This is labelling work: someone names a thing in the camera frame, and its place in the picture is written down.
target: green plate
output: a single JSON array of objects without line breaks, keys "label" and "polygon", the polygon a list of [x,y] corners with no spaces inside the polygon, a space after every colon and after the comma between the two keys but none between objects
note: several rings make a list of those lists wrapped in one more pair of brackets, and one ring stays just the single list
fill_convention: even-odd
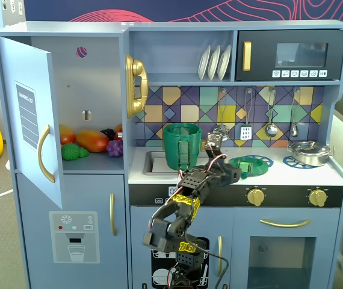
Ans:
[{"label": "green plate", "polygon": [[[243,168],[245,166],[245,163],[252,164],[252,171],[248,172],[245,171]],[[248,176],[259,176],[268,171],[269,165],[266,161],[259,160],[257,158],[249,158],[249,157],[239,157],[239,158],[233,158],[229,160],[229,164],[236,168],[242,169],[241,171],[241,178],[245,179]]]}]

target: stove knob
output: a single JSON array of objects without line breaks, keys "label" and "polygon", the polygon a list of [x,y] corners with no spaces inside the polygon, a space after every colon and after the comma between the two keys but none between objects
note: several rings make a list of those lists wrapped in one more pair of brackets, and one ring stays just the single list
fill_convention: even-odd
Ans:
[{"label": "stove knob", "polygon": [[256,207],[261,205],[264,197],[264,192],[259,188],[251,189],[248,193],[248,201]]},{"label": "stove knob", "polygon": [[317,189],[311,191],[309,195],[309,201],[312,205],[323,207],[327,200],[327,194],[325,191]]}]

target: silver pot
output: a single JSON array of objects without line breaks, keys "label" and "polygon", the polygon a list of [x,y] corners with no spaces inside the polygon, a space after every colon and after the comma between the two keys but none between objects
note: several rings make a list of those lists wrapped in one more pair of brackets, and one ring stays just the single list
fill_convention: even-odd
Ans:
[{"label": "silver pot", "polygon": [[335,154],[335,149],[331,150],[314,141],[301,141],[294,143],[288,148],[292,152],[292,157],[303,163],[314,167],[320,167],[326,164],[330,155]]}]

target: oven window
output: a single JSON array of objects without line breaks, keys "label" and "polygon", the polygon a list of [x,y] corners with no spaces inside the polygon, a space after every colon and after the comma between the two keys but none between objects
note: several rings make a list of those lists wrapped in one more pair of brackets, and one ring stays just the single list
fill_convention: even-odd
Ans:
[{"label": "oven window", "polygon": [[276,67],[324,67],[327,43],[278,43]]},{"label": "oven window", "polygon": [[248,289],[307,289],[316,238],[251,237]]}]

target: pot lid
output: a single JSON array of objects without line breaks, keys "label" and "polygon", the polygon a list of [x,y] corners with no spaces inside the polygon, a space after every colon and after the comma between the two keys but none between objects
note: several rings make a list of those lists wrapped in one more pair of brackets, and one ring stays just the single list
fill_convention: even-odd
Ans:
[{"label": "pot lid", "polygon": [[330,148],[328,146],[315,143],[314,141],[301,141],[292,144],[292,150],[303,155],[328,155]]}]

